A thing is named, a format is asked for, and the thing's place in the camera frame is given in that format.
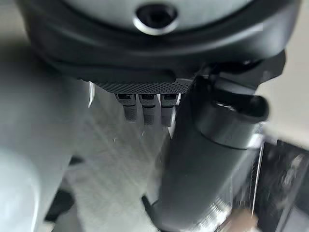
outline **metal rod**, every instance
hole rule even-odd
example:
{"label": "metal rod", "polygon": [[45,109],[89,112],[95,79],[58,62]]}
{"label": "metal rod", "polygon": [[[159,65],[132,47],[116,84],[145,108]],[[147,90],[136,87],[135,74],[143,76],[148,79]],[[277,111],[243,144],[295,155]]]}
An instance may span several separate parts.
{"label": "metal rod", "polygon": [[254,196],[253,196],[253,203],[252,203],[252,214],[251,217],[253,217],[254,214],[254,207],[255,207],[255,201],[256,201],[256,192],[257,192],[257,185],[259,181],[259,176],[260,176],[260,170],[261,170],[261,164],[262,164],[262,156],[263,156],[263,151],[264,151],[264,141],[261,144],[260,148],[260,153],[259,153],[259,161],[257,164],[257,171],[256,171],[256,180],[255,180],[255,186],[254,186]]}

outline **gray floor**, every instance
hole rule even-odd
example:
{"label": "gray floor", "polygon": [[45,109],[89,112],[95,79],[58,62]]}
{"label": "gray floor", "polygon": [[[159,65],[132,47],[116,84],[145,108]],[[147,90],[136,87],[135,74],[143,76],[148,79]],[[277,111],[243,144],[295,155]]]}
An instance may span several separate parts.
{"label": "gray floor", "polygon": [[77,199],[85,232],[152,232],[140,197],[154,172],[167,129],[159,114],[154,126],[144,126],[141,107],[137,123],[124,120],[113,94],[97,89],[78,143],[85,163],[66,176]]}

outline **white surface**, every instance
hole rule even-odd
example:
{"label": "white surface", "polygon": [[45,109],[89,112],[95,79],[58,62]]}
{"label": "white surface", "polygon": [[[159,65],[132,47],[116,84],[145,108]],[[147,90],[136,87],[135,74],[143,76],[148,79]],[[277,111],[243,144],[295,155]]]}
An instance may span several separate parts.
{"label": "white surface", "polygon": [[261,85],[257,94],[271,107],[267,130],[309,148],[309,1],[304,1],[283,75]]}

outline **black plastic housing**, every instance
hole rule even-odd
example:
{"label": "black plastic housing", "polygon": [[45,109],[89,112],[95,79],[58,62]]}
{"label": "black plastic housing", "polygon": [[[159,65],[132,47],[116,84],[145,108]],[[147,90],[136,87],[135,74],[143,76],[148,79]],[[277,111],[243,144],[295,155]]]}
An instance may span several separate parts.
{"label": "black plastic housing", "polygon": [[248,141],[268,117],[266,100],[219,93],[207,82],[197,78],[181,104],[157,201],[150,206],[143,199],[154,225],[163,231],[192,231],[218,197],[231,200],[230,191],[237,194],[259,152]]}
{"label": "black plastic housing", "polygon": [[[98,23],[59,0],[17,3],[32,46],[61,72],[114,93],[185,93],[189,85],[179,91],[173,83],[190,80],[202,64],[261,60],[281,52],[301,0],[256,0],[214,24],[159,37]],[[111,87],[117,83],[174,88]]]}

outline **ventilation grille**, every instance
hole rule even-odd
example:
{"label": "ventilation grille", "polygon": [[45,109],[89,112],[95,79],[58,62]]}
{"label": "ventilation grille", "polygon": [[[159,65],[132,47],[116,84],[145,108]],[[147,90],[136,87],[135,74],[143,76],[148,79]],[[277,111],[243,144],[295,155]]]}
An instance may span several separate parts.
{"label": "ventilation grille", "polygon": [[95,83],[111,93],[122,94],[172,94],[187,93],[192,81],[173,83]]}

